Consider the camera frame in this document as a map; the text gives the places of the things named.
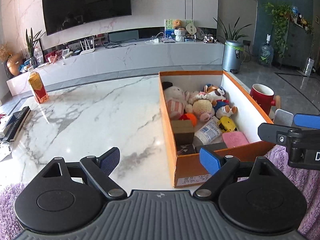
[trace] wall socket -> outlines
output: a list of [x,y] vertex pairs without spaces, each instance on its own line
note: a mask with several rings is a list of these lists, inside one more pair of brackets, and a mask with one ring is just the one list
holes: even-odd
[[243,40],[243,44],[244,44],[245,46],[250,46],[250,45],[251,45],[251,41]]

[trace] teddy bear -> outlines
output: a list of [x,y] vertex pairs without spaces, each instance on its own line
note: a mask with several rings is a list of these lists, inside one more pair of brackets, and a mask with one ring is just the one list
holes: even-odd
[[189,103],[186,105],[186,112],[194,114],[200,121],[207,122],[214,116],[212,106],[215,102],[208,94],[199,91],[186,92],[186,100]]
[[226,98],[227,93],[222,87],[208,84],[204,86],[204,92],[210,95],[212,100],[217,102],[213,108],[218,119],[223,116],[230,117],[238,111],[236,106],[230,108],[229,101]]
[[170,82],[163,82],[162,86],[169,118],[170,120],[179,120],[187,105],[186,95],[181,88],[173,86]]
[[172,27],[175,30],[181,28],[181,26],[182,26],[182,21],[181,20],[174,20],[172,22]]

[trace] wall-mounted tv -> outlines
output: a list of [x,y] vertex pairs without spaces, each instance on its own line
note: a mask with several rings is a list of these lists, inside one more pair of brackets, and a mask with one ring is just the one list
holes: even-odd
[[80,24],[131,15],[131,0],[42,0],[47,35]]

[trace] purple rug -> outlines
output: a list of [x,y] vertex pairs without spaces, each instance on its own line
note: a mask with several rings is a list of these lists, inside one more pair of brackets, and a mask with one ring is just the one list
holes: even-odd
[[14,214],[13,205],[26,185],[12,184],[0,192],[0,240],[12,240],[22,231]]
[[291,168],[285,147],[276,145],[266,157],[301,191],[308,209],[299,232],[309,240],[320,239],[320,171]]

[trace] trash can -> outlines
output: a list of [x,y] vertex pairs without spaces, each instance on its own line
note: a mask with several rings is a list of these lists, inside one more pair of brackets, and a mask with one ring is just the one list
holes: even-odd
[[243,43],[227,40],[224,45],[222,68],[231,73],[238,73],[242,61]]

